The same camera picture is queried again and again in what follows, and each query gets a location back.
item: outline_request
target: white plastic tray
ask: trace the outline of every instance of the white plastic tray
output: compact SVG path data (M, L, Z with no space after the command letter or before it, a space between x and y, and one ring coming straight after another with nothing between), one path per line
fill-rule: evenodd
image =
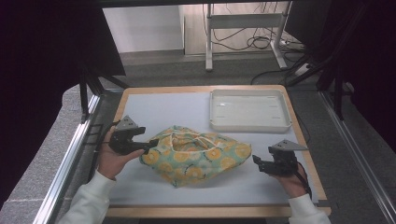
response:
M285 97L279 90L214 90L210 124L223 132L283 133L291 126Z

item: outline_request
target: gray floor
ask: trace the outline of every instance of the gray floor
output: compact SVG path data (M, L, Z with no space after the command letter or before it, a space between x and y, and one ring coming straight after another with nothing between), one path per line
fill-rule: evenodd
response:
M120 79L134 87L249 85L251 79L259 73L277 70L276 61L271 53L218 55L215 56L214 71L211 73L205 71L203 57L186 58L174 55L171 60L167 56L148 55L146 60L133 61L133 57L129 57L123 58L123 62L127 77ZM283 78L282 73L267 74L258 78L256 84L278 84ZM294 110L300 118L300 125L332 208L330 219L335 224L388 223L315 90L316 79L317 77L311 77L289 88L288 92ZM103 83L108 89L117 88L105 80ZM119 100L119 92L107 91L99 105L101 113L95 115L94 124L109 123L114 117ZM343 103L343 112L349 130L395 203L396 177L393 174L396 168L395 154L350 103L347 96L344 97ZM65 93L60 115L31 166L5 203L0 213L0 223L33 222L79 120L79 88L75 87ZM77 187L86 182L92 148L93 146L86 144L81 150L51 222L67 210ZM138 221L138 219L107 218L105 223L137 223ZM154 221L142 220L142 223L156 223ZM286 221L285 218L267 220L269 224ZM217 219L216 222L227 223L227 220ZM251 220L249 223L258 222L260 220Z

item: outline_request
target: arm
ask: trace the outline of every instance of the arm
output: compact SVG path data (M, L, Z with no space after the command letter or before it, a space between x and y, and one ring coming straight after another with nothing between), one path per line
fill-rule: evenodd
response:
M304 168L299 165L298 172L306 179ZM330 224L327 215L318 210L312 203L309 195L305 192L304 186L297 176L273 176L276 178L285 191L289 194L289 204L291 208L290 224Z
M109 206L108 195L116 185L116 175L121 172L128 161L145 152L140 149L126 156L120 156L106 143L110 140L111 134L112 131L106 134L100 150L99 166L92 180L79 187L69 211L59 223L102 223Z

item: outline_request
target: black cable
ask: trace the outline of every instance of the black cable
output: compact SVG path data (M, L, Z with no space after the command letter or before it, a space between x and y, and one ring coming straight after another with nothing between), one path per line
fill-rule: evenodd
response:
M296 63L298 60L292 60L292 59L290 59L290 58L287 56L288 53L294 53L294 52L292 52L292 51L286 51L286 52L284 52L284 53L283 53L283 58L285 58L286 60L288 60L288 61L291 62L291 63Z
M207 35L204 5L202 5L202 12L203 12L203 19L204 19L205 34ZM234 36L234 35L237 35L237 34L239 34L240 32L242 32L242 31L244 31L244 30L246 30L246 29L247 29L247 28L243 28L243 29L237 31L236 33L234 33L234 34L232 34L232 35L229 35L229 36L227 36L227 37L224 37L224 38L222 38L222 39L218 39L218 38L216 37L216 32L215 32L215 31L213 31L213 35L214 35L215 39L218 40L218 41L220 42L220 41L226 40L226 39L228 39L228 38L230 38L230 37L232 37L232 36ZM255 32L254 32L254 34L253 34L253 37L251 37L251 38L249 38L249 39L247 40L247 46L246 46L245 48L235 49L235 48L229 47L229 46L227 46L227 45L224 45L224 44L221 44L221 43L218 43L218 42L214 42L214 41L211 41L211 42L212 42L212 44L220 45L220 46L223 46L224 48L232 49L232 50L235 50L235 51L244 50L244 49L249 49L249 48L254 48L254 49L266 49L266 48L268 48L269 45L270 45L270 39L267 38L267 37L264 37L264 36L254 36L254 35L256 34L257 30L258 30L258 28L256 28L256 30L255 30ZM256 45L256 42L257 42L257 41L267 41L267 45L266 45L265 47L258 47L258 46Z
M276 12L277 2L275 2L274 13Z
M326 39L324 39L323 41L321 41L316 47L313 47L313 48L310 49L310 50L305 50L304 53L305 53L306 55L312 55L312 54L314 54L314 53L318 53L318 50L321 50L321 47L326 47L325 45L327 44L327 42L332 41L332 40L334 39L334 37L335 37L335 36L347 25L348 18L351 17L351 16L352 16L352 13L347 13L347 14L344 16L344 18L341 20L341 22L339 22L339 23L337 24L337 26L334 28L334 30L332 31L332 33L326 37ZM316 70L318 70L318 69L321 68L321 67L324 67L324 66L327 65L331 60L332 60L332 55L330 55L330 56L329 56L327 59L325 59L324 61L322 61L322 62L316 64L316 66L315 66L315 67L317 68ZM290 84L287 84L287 78L288 78L289 75L291 75L291 73L288 72L287 74L285 74L284 79L281 80L281 82L284 81L284 86L290 85ZM296 80L293 80L292 82L296 82L297 80L300 80L301 78L304 78L304 77L297 77Z
M254 9L253 14L256 12L257 8L259 8L262 5L262 2L259 3L259 5Z
M294 174L297 176L297 178L299 178L299 180L300 180L301 183L303 184L303 187L304 187L304 189L305 189L305 192L309 194L309 198L311 198L311 200L312 200L312 189L311 189L311 187L309 187L308 175L306 174L306 171L305 171L305 168L304 168L304 167L303 167L303 171L304 171L304 174L305 174L305 176L306 176L306 180L305 180L305 178L303 178L303 177L300 175L300 173L298 172L298 170L293 170Z
M230 9L228 8L228 3L225 4L225 8L230 12L230 14L233 14Z
M265 2L264 8L262 9L262 13L265 13L266 8L267 8L267 2Z
M305 62L304 57L307 57L307 56L306 55L302 56L299 60L297 60L297 62L291 68L284 69L284 70L267 71L267 72L263 72L263 73L258 74L253 79L251 79L250 85L255 85L255 83L254 83L255 79L257 79L258 77L261 77L263 75L269 74L269 73L286 72L286 76L287 76L290 71L294 70L297 66L301 65L302 62Z
M286 35L289 35L289 36L291 36L291 38L294 40L294 36L292 36L291 34L289 34L287 31L283 31L283 33L285 33ZM303 44L301 41L289 41L289 40L286 40L286 41L288 41L289 43L293 43L293 44Z
M284 40L283 38L281 38L281 40L285 41L286 44L294 43L294 44L299 44L299 45L304 46L304 44L302 44L302 43L290 42L288 40ZM284 51L295 51L295 52L304 52L305 51L304 49L289 48L287 45L282 45L282 44L279 44L279 49L284 50Z
M270 30L270 29L268 29L268 28L266 28L266 27L263 27L263 28L262 28L262 31L264 32L264 30L266 30L266 31L270 32L272 35L276 36L276 33L275 33L273 30ZM301 43L301 42L289 41L289 40L287 40L287 39L282 38L282 36L280 37L280 39L281 39L281 40L284 40L284 41L287 41L287 42L289 42L289 43L292 43L292 44L301 44L301 45L303 45L303 43Z
M304 49L291 49L291 48L284 47L282 45L279 45L279 51L289 52L289 53L305 53Z
M309 130L308 130L308 128L306 127L306 125L305 125L305 123L303 122L303 120L301 119L300 115L299 115L297 112L295 112L295 111L294 111L294 113L296 114L297 120L299 120L299 121L300 121L299 123L301 123L301 124L303 125L303 127L304 127L304 129L305 129L305 131L306 131L306 134L308 135L308 136L306 137L306 141L305 141L305 142L308 144L308 143L311 141L311 133L309 132Z
M287 86L287 80L288 77L293 75L294 72L301 67L301 65L303 65L304 63L306 63L309 59L311 58L311 55L309 54L305 54L304 56L302 56L299 60L297 60L297 62L291 67L292 69L290 69L287 73L285 73L285 76L283 77L282 80L279 81L279 85L283 85L283 86Z

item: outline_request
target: human hand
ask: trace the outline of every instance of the human hand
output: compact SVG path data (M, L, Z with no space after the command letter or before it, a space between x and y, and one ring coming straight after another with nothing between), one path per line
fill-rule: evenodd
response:
M298 164L298 173L300 173L300 175L305 179L305 181L307 180L307 176L304 171L304 168L300 163ZM282 185L283 189L291 198L297 198L307 193L303 183L296 175L286 176L286 177L278 176L278 175L271 175L271 176L279 181L280 185Z
M112 128L106 134L105 140L102 143L99 154L98 172L109 179L115 180L116 175L122 171L125 164L128 161L141 156L145 152L145 150L139 149L137 151L131 152L128 155L121 156L120 154L113 151L113 149L111 149L111 147L108 145L111 134L113 134L113 132L114 128Z

